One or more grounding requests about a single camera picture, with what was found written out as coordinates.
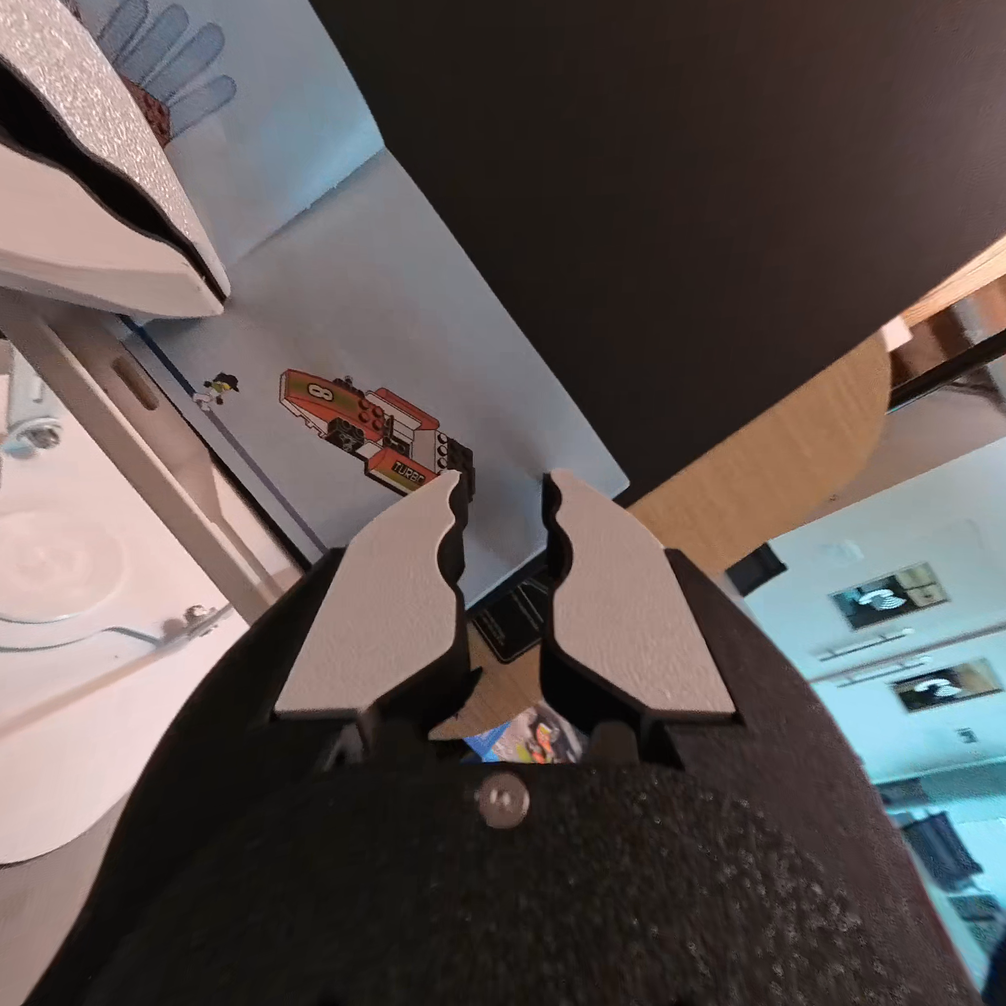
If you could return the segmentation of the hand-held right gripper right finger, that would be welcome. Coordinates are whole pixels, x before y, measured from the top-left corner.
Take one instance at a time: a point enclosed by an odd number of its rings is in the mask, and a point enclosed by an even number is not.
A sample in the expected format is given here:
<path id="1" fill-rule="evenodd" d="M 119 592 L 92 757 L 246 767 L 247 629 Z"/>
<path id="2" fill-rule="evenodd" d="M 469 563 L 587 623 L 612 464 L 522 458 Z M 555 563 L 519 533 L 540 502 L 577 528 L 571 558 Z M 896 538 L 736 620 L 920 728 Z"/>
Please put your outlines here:
<path id="1" fill-rule="evenodd" d="M 573 724 L 732 719 L 735 702 L 658 539 L 565 469 L 544 477 L 542 519 L 546 702 Z"/>

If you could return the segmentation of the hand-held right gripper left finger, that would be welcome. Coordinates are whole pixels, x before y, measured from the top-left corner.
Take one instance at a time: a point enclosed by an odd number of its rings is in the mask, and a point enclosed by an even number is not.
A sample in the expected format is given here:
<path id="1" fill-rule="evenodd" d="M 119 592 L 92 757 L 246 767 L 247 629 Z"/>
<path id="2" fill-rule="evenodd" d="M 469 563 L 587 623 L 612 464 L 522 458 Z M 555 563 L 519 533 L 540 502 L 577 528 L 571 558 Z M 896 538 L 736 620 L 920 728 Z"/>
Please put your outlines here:
<path id="1" fill-rule="evenodd" d="M 455 716 L 476 685 L 459 581 L 468 479 L 449 470 L 378 514 L 342 553 L 276 702 L 282 717 Z"/>

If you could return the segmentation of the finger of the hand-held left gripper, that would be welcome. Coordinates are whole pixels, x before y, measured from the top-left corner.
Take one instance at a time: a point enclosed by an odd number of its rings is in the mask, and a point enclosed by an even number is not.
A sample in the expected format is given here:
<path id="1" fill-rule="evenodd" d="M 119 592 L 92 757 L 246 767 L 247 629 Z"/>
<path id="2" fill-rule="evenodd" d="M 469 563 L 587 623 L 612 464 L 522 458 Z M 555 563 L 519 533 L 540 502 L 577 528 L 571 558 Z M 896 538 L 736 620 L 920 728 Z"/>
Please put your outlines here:
<path id="1" fill-rule="evenodd" d="M 76 180 L 116 220 L 182 253 L 231 292 L 181 183 L 126 83 L 61 2 L 1 3 L 2 151 Z"/>
<path id="2" fill-rule="evenodd" d="M 133 316 L 223 311 L 181 252 L 116 220 L 66 173 L 13 150 L 1 152 L 1 284 Z"/>

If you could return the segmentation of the instruction booklet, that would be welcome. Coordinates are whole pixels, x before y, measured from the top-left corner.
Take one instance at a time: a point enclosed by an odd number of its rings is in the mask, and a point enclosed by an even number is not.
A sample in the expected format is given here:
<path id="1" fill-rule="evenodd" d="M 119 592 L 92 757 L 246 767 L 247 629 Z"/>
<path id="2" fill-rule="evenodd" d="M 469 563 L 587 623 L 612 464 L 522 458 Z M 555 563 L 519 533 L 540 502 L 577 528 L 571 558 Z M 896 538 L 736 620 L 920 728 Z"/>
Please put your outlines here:
<path id="1" fill-rule="evenodd" d="M 220 258 L 220 316 L 105 316 L 308 560 L 444 469 L 472 604 L 544 548 L 541 478 L 629 481 L 387 151 L 310 2 L 65 5 Z"/>

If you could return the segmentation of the white book stand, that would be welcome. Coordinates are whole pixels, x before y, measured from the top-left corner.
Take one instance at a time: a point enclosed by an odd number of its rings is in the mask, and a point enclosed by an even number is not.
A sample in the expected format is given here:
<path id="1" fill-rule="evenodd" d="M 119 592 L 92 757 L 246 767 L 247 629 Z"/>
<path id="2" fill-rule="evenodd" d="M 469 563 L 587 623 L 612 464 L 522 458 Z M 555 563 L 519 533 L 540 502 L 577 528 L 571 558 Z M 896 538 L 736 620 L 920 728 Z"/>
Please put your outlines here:
<path id="1" fill-rule="evenodd" d="M 2 865 L 81 837 L 320 556 L 106 319 L 2 290 Z"/>

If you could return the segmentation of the blue cardboard box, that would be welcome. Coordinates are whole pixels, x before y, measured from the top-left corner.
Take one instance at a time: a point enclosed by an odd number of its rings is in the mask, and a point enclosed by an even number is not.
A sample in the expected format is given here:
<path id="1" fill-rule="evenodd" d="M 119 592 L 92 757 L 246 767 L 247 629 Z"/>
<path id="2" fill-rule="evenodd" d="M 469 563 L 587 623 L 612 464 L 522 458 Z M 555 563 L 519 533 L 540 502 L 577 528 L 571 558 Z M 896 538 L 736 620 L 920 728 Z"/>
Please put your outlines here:
<path id="1" fill-rule="evenodd" d="M 464 742 L 483 762 L 577 763 L 586 748 L 585 735 L 543 700 Z"/>

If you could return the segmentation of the wooden desk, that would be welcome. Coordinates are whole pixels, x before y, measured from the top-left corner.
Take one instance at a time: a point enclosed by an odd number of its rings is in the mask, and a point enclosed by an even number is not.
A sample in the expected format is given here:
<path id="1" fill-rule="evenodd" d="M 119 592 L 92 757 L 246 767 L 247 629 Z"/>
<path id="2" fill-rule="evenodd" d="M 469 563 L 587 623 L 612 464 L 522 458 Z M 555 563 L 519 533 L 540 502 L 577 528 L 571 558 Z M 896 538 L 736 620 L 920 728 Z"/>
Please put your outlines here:
<path id="1" fill-rule="evenodd" d="M 1005 238 L 879 330 L 891 370 L 889 413 L 937 391 L 1005 412 Z"/>

